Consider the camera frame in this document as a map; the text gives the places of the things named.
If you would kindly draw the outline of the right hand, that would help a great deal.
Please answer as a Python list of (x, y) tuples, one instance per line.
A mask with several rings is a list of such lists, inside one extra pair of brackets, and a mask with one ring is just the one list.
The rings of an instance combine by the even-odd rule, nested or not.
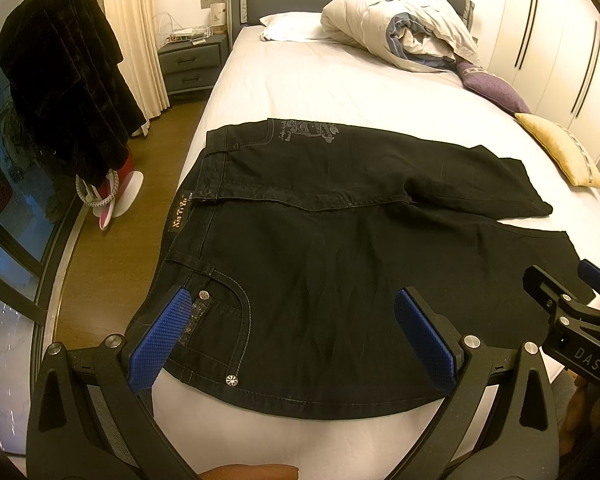
[(573, 451), (585, 430), (600, 428), (600, 387), (591, 386), (581, 376), (574, 378), (573, 385), (576, 390), (567, 404), (565, 418), (559, 428), (560, 456)]

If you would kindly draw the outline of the left hand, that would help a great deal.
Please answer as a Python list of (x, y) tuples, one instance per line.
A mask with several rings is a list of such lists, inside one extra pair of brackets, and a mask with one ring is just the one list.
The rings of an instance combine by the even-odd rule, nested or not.
[(298, 480), (299, 469), (284, 464), (224, 465), (202, 472), (204, 480)]

